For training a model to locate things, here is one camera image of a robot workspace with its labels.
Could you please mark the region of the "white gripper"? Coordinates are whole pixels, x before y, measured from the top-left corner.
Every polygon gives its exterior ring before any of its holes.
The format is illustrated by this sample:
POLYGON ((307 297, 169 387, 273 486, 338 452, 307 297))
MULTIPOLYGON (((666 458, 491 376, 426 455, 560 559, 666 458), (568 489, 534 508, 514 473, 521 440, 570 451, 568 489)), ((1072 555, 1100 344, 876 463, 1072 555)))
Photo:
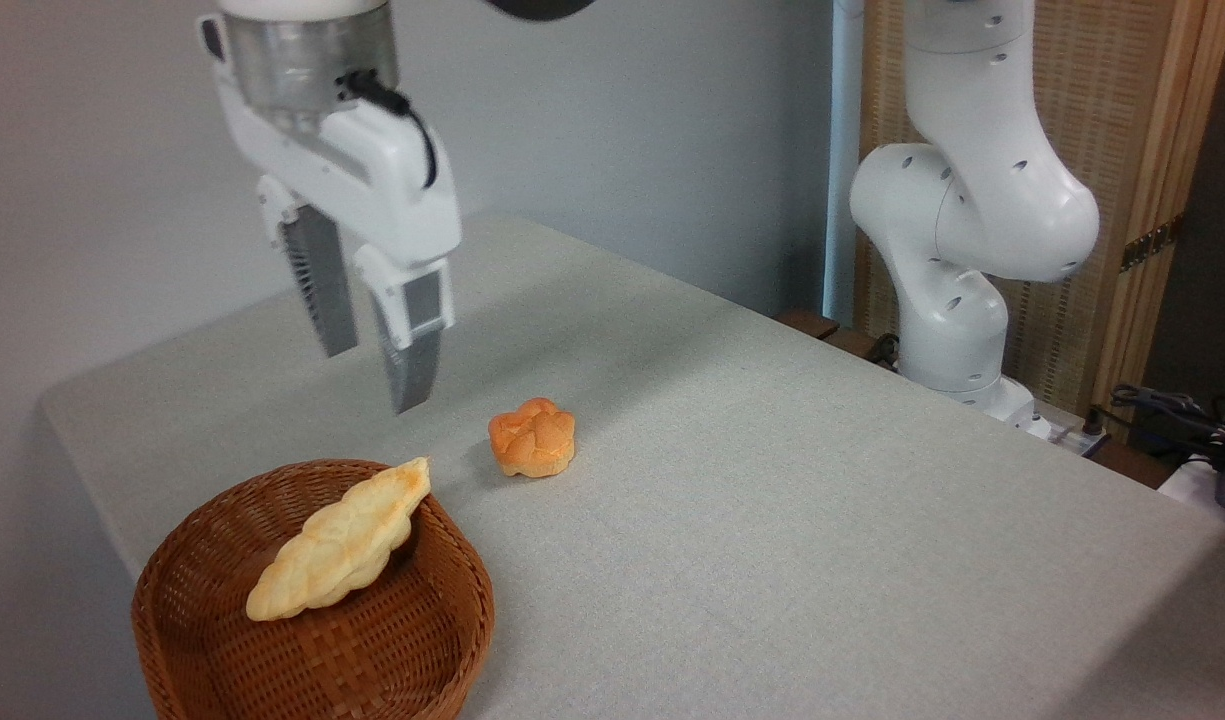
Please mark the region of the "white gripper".
POLYGON ((454 324, 461 211, 437 135, 398 91, 387 10, 224 10, 197 32, 270 245, 284 255, 328 358, 359 343, 338 227, 361 242, 391 405, 432 396, 454 324))

